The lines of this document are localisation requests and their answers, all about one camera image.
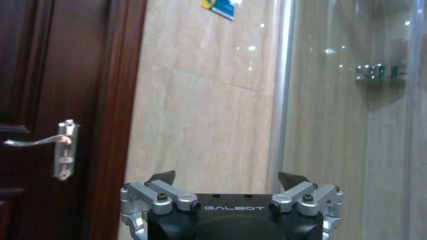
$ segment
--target door handle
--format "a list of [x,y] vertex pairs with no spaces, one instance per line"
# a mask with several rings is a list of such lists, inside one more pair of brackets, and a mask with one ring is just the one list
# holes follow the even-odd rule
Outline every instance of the door handle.
[[80,125],[72,119],[57,124],[57,135],[37,141],[5,140],[3,144],[12,147],[32,147],[54,143],[53,177],[65,181],[74,171],[74,157]]

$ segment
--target logo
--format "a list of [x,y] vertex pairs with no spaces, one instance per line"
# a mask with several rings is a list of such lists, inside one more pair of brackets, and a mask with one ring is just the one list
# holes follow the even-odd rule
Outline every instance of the logo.
[[205,206],[204,210],[208,211],[261,211],[265,207],[264,206]]

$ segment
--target marble wall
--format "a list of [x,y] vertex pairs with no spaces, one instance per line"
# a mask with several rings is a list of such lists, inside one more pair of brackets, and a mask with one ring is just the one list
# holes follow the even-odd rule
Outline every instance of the marble wall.
[[148,1],[126,182],[176,170],[196,193],[265,192],[280,2],[244,0],[229,21]]
[[370,62],[372,10],[369,0],[296,1],[282,170],[341,187],[336,240],[362,237],[369,112],[354,79]]

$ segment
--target metal frame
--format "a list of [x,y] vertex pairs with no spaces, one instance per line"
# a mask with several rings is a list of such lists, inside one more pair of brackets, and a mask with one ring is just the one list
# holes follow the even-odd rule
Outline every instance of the metal frame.
[[282,168],[284,158],[294,3],[294,0],[282,0],[280,3],[278,41],[265,182],[265,190],[269,193],[280,192],[281,188],[276,179],[277,170],[281,170]]

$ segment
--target beige tile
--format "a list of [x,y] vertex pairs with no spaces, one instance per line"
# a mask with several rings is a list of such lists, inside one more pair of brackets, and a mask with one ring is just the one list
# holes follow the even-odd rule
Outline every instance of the beige tile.
[[276,68],[278,4],[242,1],[229,21],[201,8],[198,0],[149,1],[142,59],[265,92]]
[[174,169],[176,185],[190,191],[261,193],[269,97],[146,62],[140,72],[126,181]]

